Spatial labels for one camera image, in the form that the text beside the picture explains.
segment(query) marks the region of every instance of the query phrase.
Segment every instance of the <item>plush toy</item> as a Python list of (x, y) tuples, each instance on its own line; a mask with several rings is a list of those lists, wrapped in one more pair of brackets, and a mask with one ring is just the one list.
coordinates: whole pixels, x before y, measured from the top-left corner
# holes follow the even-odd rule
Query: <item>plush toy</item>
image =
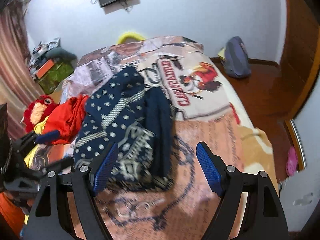
[(23, 114), (26, 133), (33, 131), (35, 125), (44, 121), (58, 105), (59, 104), (56, 104), (53, 99), (47, 95), (40, 96), (39, 99), (32, 102)]

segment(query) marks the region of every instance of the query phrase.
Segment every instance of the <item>brown floor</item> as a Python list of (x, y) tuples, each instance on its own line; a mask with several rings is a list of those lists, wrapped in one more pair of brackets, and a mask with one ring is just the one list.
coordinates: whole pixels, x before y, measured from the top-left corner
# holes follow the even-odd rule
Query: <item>brown floor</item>
[(297, 99), (297, 92), (281, 77), (280, 68), (273, 65), (252, 64), (252, 75), (240, 80), (227, 76), (220, 63), (216, 66), (236, 90), (253, 125), (267, 134), (273, 146), (277, 180), (284, 180), (292, 145), (284, 117)]

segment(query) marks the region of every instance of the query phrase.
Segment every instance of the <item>mattress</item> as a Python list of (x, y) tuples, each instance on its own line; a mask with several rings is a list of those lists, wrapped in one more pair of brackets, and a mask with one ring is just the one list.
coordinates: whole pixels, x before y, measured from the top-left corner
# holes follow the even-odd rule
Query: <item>mattress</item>
[[(167, 192), (103, 191), (96, 202), (114, 239), (145, 239), (140, 229), (153, 239), (181, 239), (181, 234), (184, 239), (201, 238), (220, 199), (211, 192), (195, 157), (199, 141), (240, 171), (266, 170), (276, 186), (271, 144), (263, 131), (253, 127), (231, 84), (195, 41), (166, 36), (93, 51), (80, 59), (64, 81), (61, 103), (79, 94), (93, 94), (128, 65), (144, 77), (146, 89), (160, 86), (178, 108), (172, 157), (176, 182)], [(72, 156), (75, 140), (48, 150), (39, 146), (31, 168)], [(239, 231), (245, 200), (243, 194), (231, 237)], [(69, 201), (77, 235), (83, 237), (71, 195)]]

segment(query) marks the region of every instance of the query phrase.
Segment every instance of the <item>pink curtain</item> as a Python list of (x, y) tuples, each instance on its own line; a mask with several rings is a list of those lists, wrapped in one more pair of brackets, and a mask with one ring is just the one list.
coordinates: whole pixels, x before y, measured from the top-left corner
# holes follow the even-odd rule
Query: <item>pink curtain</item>
[(22, 2), (10, 2), (0, 13), (0, 104), (8, 104), (8, 133), (11, 138), (25, 134), (20, 124), (26, 107), (40, 95), (28, 71), (30, 59)]

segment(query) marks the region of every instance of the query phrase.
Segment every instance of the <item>gray backpack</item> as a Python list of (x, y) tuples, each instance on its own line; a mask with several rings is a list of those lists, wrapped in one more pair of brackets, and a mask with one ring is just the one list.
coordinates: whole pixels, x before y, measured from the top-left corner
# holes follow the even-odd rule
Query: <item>gray backpack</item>
[(248, 53), (240, 37), (227, 42), (224, 57), (225, 61), (221, 62), (230, 77), (244, 78), (251, 74)]

